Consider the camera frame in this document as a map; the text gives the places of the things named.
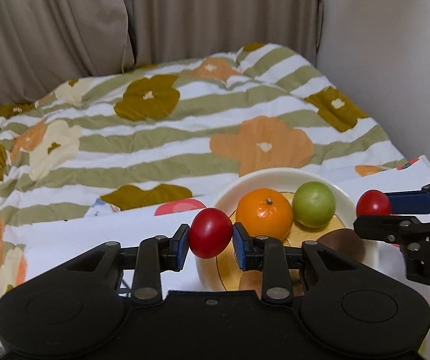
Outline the white fruit-print cloth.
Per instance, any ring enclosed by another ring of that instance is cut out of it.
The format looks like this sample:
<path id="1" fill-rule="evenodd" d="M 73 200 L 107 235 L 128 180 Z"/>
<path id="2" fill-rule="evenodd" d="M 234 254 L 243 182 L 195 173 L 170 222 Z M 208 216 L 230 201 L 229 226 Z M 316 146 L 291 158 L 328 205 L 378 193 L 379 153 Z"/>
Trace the white fruit-print cloth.
<path id="1" fill-rule="evenodd" d="M 399 192 L 430 183 L 430 161 L 426 156 L 393 169 L 375 165 L 334 168 L 322 165 L 311 172 L 340 187 L 353 201 L 369 189 Z M 136 246 L 149 236 L 171 234 L 203 207 L 213 206 L 217 196 L 231 184 L 230 180 L 211 176 L 208 179 L 210 190 L 189 202 L 170 202 L 119 213 L 105 203 L 97 203 L 81 219 L 31 225 L 25 236 L 26 276 L 32 279 L 103 242 L 116 241 L 128 247 Z M 430 305 L 429 286 L 411 283 L 410 287 L 419 291 Z M 422 353 L 425 359 L 430 359 L 430 332 Z"/>

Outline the green apple in bowl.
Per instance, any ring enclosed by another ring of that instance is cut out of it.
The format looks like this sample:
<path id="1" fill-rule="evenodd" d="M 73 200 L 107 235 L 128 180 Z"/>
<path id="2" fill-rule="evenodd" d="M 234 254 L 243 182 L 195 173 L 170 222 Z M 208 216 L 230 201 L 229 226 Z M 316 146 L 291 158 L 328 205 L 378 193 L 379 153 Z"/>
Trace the green apple in bowl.
<path id="1" fill-rule="evenodd" d="M 336 210 L 335 195 L 324 183 L 310 181 L 294 193 L 291 206 L 295 222 L 305 228 L 321 228 L 332 219 Z"/>

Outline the floral striped quilt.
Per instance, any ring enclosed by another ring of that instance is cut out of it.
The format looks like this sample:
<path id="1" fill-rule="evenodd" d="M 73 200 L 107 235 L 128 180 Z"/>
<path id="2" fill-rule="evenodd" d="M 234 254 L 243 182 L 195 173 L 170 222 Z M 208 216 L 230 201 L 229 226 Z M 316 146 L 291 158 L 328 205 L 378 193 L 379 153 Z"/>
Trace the floral striped quilt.
<path id="1" fill-rule="evenodd" d="M 66 81 L 0 106 L 0 297 L 25 280 L 37 223 L 213 194 L 267 168 L 402 159 L 372 117 L 277 44 Z"/>

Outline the orange mandarin in bowl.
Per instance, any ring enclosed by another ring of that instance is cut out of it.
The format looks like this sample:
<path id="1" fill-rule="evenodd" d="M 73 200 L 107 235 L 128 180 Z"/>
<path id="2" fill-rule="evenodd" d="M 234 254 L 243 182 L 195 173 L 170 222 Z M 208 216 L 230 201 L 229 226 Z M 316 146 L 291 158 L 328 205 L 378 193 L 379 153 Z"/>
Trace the orange mandarin in bowl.
<path id="1" fill-rule="evenodd" d="M 268 236 L 282 241 L 290 233 L 293 211 L 280 192 L 255 189 L 239 200 L 234 222 L 241 223 L 252 237 Z"/>

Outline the cream ceramic fruit bowl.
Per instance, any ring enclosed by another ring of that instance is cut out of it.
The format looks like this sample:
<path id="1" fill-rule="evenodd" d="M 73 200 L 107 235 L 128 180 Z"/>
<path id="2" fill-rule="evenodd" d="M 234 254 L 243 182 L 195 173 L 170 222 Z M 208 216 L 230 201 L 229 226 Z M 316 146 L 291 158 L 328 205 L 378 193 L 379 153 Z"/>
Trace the cream ceramic fruit bowl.
<path id="1" fill-rule="evenodd" d="M 300 247 L 305 241 L 316 241 L 327 233 L 342 228 L 353 229 L 356 208 L 353 200 L 336 184 L 318 175 L 290 168 L 264 169 L 242 176 L 223 189 L 211 203 L 212 207 L 223 211 L 231 221 L 236 219 L 239 201 L 252 194 L 251 207 L 261 205 L 261 198 L 266 196 L 275 200 L 288 214 L 292 213 L 291 200 L 294 192 L 303 184 L 316 181 L 326 185 L 335 198 L 335 213 L 329 223 L 321 228 L 305 228 L 293 221 L 283 240 L 285 246 Z M 210 291 L 236 291 L 243 277 L 234 255 L 232 244 L 211 259 L 196 259 L 197 272 L 203 287 Z"/>

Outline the beige curtain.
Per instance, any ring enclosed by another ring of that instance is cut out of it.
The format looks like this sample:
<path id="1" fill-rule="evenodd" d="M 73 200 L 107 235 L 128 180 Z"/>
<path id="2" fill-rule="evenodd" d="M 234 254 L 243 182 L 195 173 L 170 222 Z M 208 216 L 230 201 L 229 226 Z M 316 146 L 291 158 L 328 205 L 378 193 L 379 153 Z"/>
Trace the beige curtain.
<path id="1" fill-rule="evenodd" d="M 0 0 L 0 105 L 253 42 L 314 61 L 322 18 L 322 0 Z"/>

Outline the red cherry tomato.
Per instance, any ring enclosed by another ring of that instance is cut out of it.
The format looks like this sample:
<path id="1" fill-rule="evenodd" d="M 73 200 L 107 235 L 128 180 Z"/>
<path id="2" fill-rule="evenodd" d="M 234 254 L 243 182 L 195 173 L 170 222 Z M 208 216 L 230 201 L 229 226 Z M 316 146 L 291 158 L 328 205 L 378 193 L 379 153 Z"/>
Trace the red cherry tomato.
<path id="1" fill-rule="evenodd" d="M 232 235 L 230 218 L 219 209 L 205 208 L 191 223 L 189 246 L 198 258 L 215 258 L 228 246 Z"/>
<path id="2" fill-rule="evenodd" d="M 388 196 L 376 189 L 363 193 L 357 202 L 357 216 L 361 215 L 390 215 L 391 202 Z"/>

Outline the brown kiwi fruit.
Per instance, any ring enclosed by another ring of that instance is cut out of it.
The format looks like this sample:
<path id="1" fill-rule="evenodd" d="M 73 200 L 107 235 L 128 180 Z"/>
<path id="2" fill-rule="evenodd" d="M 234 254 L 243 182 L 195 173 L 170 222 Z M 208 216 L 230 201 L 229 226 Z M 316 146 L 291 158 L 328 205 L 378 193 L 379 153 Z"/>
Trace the brown kiwi fruit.
<path id="1" fill-rule="evenodd" d="M 330 231 L 317 239 L 317 242 L 327 246 L 359 263 L 362 263 L 366 248 L 363 240 L 349 228 Z"/>

